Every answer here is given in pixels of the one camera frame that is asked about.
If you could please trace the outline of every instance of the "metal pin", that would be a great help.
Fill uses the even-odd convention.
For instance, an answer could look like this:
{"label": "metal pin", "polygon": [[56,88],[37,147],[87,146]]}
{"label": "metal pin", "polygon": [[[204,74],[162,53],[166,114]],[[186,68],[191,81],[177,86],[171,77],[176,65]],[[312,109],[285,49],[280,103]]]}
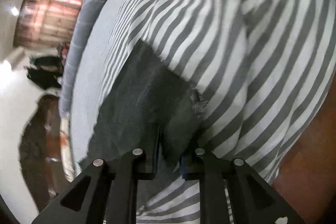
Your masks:
{"label": "metal pin", "polygon": [[133,155],[139,156],[142,154],[142,152],[143,152],[142,149],[136,148],[133,150]]}
{"label": "metal pin", "polygon": [[237,166],[242,166],[244,165],[244,161],[242,159],[235,159],[234,161],[234,164],[237,165]]}
{"label": "metal pin", "polygon": [[104,163],[104,161],[102,160],[102,159],[95,159],[94,161],[93,161],[93,165],[94,166],[101,166],[102,164]]}
{"label": "metal pin", "polygon": [[205,153],[205,150],[203,148],[197,148],[195,149],[196,155],[203,155]]}
{"label": "metal pin", "polygon": [[282,218],[278,218],[275,224],[287,224],[287,222],[288,222],[288,217],[282,217]]}

